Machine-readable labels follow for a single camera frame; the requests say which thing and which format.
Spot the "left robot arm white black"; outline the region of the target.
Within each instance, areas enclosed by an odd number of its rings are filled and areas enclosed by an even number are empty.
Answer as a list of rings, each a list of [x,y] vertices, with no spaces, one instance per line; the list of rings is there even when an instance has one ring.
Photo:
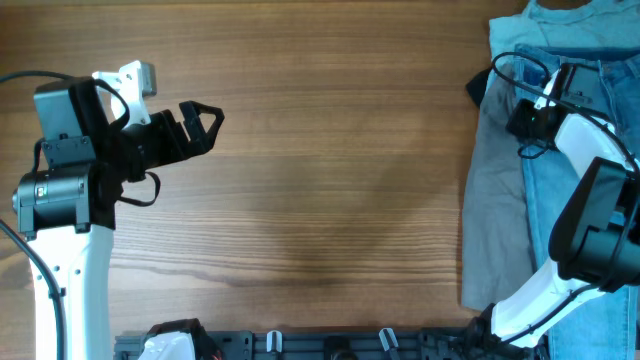
[[[123,194],[126,182],[151,178],[157,167],[209,152],[225,119],[222,109],[180,103],[184,121],[168,110],[142,124],[131,107],[109,121],[99,95],[104,80],[66,77],[38,87],[34,102],[43,136],[32,167],[14,191],[18,229],[6,234],[27,255],[34,278],[36,356],[109,359],[108,272],[115,206],[145,201]]]

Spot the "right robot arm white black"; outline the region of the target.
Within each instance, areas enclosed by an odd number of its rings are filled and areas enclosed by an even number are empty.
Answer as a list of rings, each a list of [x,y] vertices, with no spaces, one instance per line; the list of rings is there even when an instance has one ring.
[[[587,302],[639,283],[639,164],[598,113],[559,99],[532,107],[529,134],[580,181],[552,228],[548,259],[484,314],[488,351],[522,352]]]

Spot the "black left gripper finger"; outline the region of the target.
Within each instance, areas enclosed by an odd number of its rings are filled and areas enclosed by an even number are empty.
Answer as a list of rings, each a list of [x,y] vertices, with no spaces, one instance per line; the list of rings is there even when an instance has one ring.
[[[212,115],[216,123],[216,138],[219,130],[225,120],[224,112],[221,108],[201,104],[195,101],[185,101],[179,104],[179,108],[183,114],[184,122],[190,119],[200,119],[202,114]]]
[[[213,122],[208,130],[200,119],[190,119],[184,122],[190,141],[187,147],[189,156],[199,156],[209,152],[216,140],[216,123]]]

